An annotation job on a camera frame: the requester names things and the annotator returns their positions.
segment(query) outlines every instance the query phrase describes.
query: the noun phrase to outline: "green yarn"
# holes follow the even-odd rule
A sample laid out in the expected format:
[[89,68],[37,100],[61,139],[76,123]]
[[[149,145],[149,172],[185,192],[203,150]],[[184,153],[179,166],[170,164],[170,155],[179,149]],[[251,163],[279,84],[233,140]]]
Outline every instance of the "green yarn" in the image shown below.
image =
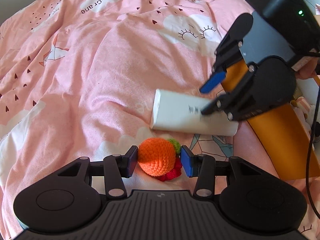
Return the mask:
[[181,151],[181,144],[175,139],[168,139],[168,141],[173,144],[174,149],[176,150],[176,155],[179,155]]

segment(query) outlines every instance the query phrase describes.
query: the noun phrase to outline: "black cable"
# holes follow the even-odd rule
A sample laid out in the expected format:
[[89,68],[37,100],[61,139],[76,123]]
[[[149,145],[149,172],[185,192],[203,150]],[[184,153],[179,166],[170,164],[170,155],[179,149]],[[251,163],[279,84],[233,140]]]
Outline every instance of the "black cable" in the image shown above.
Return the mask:
[[315,204],[313,203],[311,193],[310,193],[310,186],[309,186],[309,166],[310,166],[313,138],[315,136],[315,130],[316,130],[316,121],[317,121],[317,116],[318,116],[319,103],[320,103],[320,87],[319,87],[319,92],[318,92],[318,97],[317,97],[315,117],[313,118],[313,123],[312,123],[312,127],[311,127],[311,136],[310,136],[310,143],[309,143],[309,148],[308,148],[307,164],[306,164],[306,188],[307,188],[308,199],[309,199],[310,205],[311,205],[314,213],[320,219],[320,214],[317,211]]

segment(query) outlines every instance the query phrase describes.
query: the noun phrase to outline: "human hand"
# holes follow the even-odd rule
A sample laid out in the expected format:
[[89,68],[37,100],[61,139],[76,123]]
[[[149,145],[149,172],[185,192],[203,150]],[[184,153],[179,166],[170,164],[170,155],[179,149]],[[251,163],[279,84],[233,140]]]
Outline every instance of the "human hand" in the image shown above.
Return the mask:
[[305,64],[299,71],[295,73],[296,78],[299,79],[308,79],[315,77],[316,74],[316,66],[318,64],[318,58],[312,58],[307,64]]

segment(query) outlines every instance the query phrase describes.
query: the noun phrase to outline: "pink bedding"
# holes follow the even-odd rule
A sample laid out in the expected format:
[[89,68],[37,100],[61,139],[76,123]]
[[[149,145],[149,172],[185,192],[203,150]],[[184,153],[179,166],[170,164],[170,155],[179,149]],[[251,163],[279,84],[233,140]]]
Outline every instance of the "pink bedding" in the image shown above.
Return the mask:
[[[236,17],[251,11],[243,0],[37,0],[6,20],[0,27],[4,239],[22,231],[12,208],[21,190],[80,156],[124,154],[152,136],[174,137],[218,160],[237,155],[276,176],[246,122],[234,138],[148,128],[155,90],[198,95],[215,48]],[[304,192],[303,181],[291,183]],[[318,209],[319,184],[311,184]],[[137,166],[125,185],[128,192],[193,190],[195,179],[183,173],[159,182]],[[216,192],[225,185],[217,178]],[[320,239],[318,222],[308,207],[299,230]]]

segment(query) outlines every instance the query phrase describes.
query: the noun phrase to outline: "robotic arm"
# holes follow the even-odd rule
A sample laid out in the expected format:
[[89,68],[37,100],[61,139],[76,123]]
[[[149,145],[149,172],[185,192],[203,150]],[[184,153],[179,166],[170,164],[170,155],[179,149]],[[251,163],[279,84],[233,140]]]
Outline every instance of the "robotic arm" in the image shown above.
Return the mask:
[[255,11],[240,15],[216,50],[209,93],[227,76],[227,69],[244,60],[247,72],[236,87],[202,110],[224,111],[242,121],[281,106],[296,88],[294,71],[318,57],[320,27],[305,0],[246,0]]

